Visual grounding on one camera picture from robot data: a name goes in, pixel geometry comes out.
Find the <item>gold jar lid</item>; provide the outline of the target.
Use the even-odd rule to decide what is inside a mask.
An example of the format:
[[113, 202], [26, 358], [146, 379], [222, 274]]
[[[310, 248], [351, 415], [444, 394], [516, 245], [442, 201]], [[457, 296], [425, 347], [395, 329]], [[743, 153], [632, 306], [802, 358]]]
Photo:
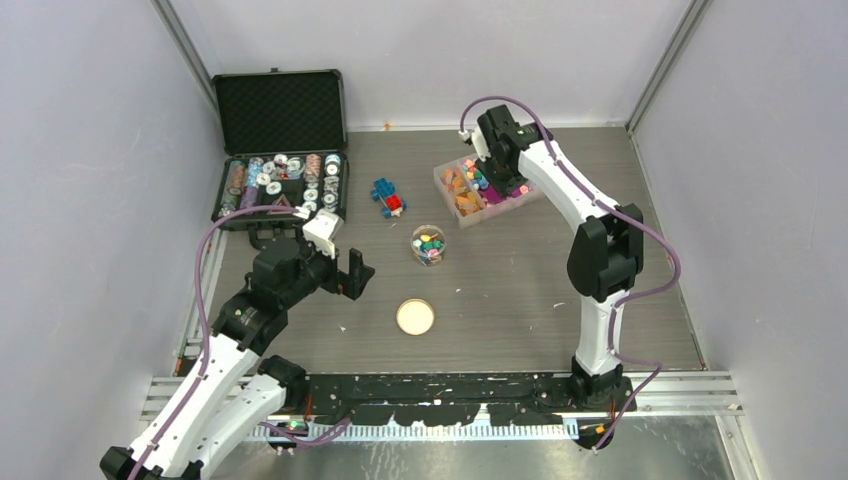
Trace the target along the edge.
[[396, 311], [396, 323], [407, 335], [420, 336], [427, 333], [435, 323], [433, 307], [423, 299], [404, 301]]

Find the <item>magenta plastic scoop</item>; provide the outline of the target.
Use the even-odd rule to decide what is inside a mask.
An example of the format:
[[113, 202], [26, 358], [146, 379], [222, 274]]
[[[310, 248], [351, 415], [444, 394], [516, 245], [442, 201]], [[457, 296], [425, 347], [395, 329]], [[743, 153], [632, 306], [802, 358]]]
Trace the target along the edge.
[[486, 188], [480, 188], [478, 193], [487, 208], [493, 208], [495, 205], [502, 204], [510, 199], [509, 196], [501, 195], [492, 185], [488, 185]]

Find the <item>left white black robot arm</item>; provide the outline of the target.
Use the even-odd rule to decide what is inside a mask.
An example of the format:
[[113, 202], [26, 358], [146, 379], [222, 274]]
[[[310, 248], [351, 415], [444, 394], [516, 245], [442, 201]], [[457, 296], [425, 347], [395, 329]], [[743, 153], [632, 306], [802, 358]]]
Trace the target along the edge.
[[305, 370], [266, 351], [288, 324], [288, 313], [322, 289], [358, 299], [376, 271], [349, 251], [337, 253], [284, 239], [261, 251], [244, 286], [226, 301], [202, 353], [156, 419], [128, 447], [100, 461], [108, 479], [202, 479], [269, 415], [298, 412], [309, 396]]

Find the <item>clear plastic jar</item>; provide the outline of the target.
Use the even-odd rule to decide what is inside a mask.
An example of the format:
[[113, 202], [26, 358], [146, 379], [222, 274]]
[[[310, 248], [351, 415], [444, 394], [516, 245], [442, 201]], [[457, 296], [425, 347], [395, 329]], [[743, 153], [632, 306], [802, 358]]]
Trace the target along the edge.
[[431, 267], [443, 260], [446, 236], [435, 225], [421, 225], [413, 231], [410, 247], [415, 260], [422, 266]]

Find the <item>clear compartment candy box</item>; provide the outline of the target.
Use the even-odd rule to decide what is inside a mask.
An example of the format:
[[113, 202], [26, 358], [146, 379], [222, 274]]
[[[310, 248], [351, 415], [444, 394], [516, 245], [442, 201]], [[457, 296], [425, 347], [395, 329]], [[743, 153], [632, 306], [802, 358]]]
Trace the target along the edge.
[[433, 169], [435, 187], [461, 229], [518, 209], [543, 197], [543, 193], [532, 182], [527, 182], [509, 196], [509, 200], [487, 208], [478, 190], [486, 188], [490, 183], [477, 167], [476, 161], [476, 156], [467, 156]]

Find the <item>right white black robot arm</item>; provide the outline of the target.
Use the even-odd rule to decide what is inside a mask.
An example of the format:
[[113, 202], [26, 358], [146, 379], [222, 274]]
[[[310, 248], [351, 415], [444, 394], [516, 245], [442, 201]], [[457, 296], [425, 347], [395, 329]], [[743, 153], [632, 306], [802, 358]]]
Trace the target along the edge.
[[500, 194], [531, 182], [571, 227], [566, 270], [581, 296], [581, 318], [566, 391], [584, 410], [608, 404], [623, 385], [621, 302], [644, 267], [644, 234], [631, 224], [642, 221], [641, 210], [634, 204], [620, 206], [602, 193], [547, 129], [539, 123], [519, 124], [505, 105], [478, 117], [469, 142], [478, 154], [478, 167]]

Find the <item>blue red brick toy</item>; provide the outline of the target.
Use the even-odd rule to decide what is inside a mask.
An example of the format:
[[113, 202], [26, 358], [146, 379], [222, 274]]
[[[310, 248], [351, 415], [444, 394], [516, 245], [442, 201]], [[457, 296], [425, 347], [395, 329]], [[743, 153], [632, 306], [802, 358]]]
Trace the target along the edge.
[[395, 185], [385, 177], [373, 182], [370, 197], [374, 202], [382, 205], [381, 214], [386, 219], [400, 217], [407, 208], [406, 202], [398, 194]]

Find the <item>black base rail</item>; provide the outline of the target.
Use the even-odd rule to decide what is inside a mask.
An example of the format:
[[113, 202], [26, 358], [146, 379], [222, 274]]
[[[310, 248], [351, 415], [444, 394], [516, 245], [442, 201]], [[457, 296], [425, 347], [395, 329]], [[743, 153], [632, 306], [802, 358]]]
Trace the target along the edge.
[[480, 414], [496, 427], [554, 425], [572, 413], [609, 421], [632, 393], [627, 377], [581, 393], [569, 373], [310, 374], [277, 413], [356, 426], [466, 426]]

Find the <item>black poker chip case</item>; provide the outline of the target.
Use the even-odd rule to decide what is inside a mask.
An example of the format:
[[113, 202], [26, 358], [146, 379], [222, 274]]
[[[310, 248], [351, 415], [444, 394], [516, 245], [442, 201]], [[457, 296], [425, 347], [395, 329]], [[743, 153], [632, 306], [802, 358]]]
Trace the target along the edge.
[[222, 229], [293, 228], [347, 213], [343, 80], [335, 69], [218, 75], [224, 164], [211, 219]]

